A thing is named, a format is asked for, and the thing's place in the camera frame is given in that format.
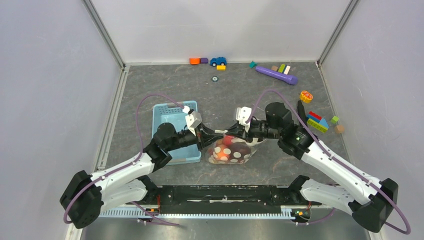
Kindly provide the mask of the red pomegranate toy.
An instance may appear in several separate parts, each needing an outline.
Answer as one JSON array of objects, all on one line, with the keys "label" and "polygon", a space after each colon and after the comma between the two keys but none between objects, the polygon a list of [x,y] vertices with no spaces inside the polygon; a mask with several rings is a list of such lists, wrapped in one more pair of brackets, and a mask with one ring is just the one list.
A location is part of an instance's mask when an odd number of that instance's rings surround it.
[{"label": "red pomegranate toy", "polygon": [[226,136],[224,136],[223,137],[223,139],[222,139],[222,144],[223,145],[226,145],[226,146],[231,146],[232,144],[233,144],[233,139],[234,139],[234,137],[233,136],[231,136],[231,135],[226,135]]}]

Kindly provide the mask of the orange peach toy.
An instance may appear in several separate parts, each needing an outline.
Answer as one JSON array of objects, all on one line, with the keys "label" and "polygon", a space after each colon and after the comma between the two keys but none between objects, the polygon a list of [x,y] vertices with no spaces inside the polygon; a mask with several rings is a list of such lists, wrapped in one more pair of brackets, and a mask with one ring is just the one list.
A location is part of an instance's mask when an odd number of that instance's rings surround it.
[{"label": "orange peach toy", "polygon": [[213,156],[217,159],[220,159],[222,157],[226,157],[227,154],[224,152],[224,150],[221,147],[216,146],[213,150]]}]

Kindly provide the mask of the clear polka dot zip bag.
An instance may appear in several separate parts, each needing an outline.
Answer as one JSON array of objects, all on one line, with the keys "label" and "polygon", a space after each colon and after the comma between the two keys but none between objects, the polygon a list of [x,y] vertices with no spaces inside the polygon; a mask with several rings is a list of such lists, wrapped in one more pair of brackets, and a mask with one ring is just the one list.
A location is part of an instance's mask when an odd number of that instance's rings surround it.
[{"label": "clear polka dot zip bag", "polygon": [[223,135],[216,140],[207,150],[208,162],[215,165],[241,165],[245,164],[253,156],[260,144],[266,140],[253,138],[247,142],[241,138]]}]

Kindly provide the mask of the dark red apple toy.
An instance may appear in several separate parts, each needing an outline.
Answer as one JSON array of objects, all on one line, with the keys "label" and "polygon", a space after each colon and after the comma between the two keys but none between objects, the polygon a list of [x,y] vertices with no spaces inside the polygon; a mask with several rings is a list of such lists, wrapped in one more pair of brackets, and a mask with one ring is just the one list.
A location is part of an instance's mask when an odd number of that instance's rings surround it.
[{"label": "dark red apple toy", "polygon": [[233,143],[230,146],[230,151],[231,151],[231,158],[232,159],[244,159],[247,158],[248,155],[251,154],[251,148],[243,143],[243,142],[236,142]]}]

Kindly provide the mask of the light blue plastic basket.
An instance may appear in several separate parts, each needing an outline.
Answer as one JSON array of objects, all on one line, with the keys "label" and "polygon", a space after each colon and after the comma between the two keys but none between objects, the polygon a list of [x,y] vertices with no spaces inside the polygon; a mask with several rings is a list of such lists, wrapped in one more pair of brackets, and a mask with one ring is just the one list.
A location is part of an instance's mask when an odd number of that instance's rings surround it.
[{"label": "light blue plastic basket", "polygon": [[[157,132],[159,125],[163,123],[171,123],[177,132],[186,130],[185,116],[187,114],[173,102],[156,104],[152,108],[152,134]],[[183,147],[180,149],[172,150],[169,152],[172,159],[168,162],[170,165],[182,165],[199,163],[201,161],[202,153],[198,150],[196,145]]]}]

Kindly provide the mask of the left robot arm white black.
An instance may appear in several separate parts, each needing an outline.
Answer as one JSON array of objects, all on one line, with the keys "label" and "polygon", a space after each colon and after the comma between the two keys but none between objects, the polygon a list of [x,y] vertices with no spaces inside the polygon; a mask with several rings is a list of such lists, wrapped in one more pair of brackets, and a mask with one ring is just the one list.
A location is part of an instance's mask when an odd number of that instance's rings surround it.
[{"label": "left robot arm white black", "polygon": [[172,159],[170,151],[189,146],[202,150],[225,133],[202,123],[177,132],[173,124],[162,123],[150,143],[134,157],[103,171],[75,173],[59,199],[63,221],[82,229],[108,209],[130,202],[153,203],[157,190],[142,177],[167,165]]}]

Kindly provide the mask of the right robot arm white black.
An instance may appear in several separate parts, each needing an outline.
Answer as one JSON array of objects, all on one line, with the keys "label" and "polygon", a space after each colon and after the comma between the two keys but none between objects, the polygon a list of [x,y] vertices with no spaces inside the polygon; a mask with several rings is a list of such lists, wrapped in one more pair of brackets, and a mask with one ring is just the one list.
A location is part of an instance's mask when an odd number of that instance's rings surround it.
[{"label": "right robot arm white black", "polygon": [[249,107],[237,108],[237,123],[226,133],[249,143],[276,139],[284,153],[315,167],[338,184],[330,186],[300,175],[288,191],[293,203],[322,203],[351,215],[370,232],[382,229],[394,210],[392,204],[397,202],[399,185],[395,181],[380,180],[340,157],[307,131],[304,122],[295,124],[291,111],[282,102],[266,106],[265,120],[248,119],[251,112]]}]

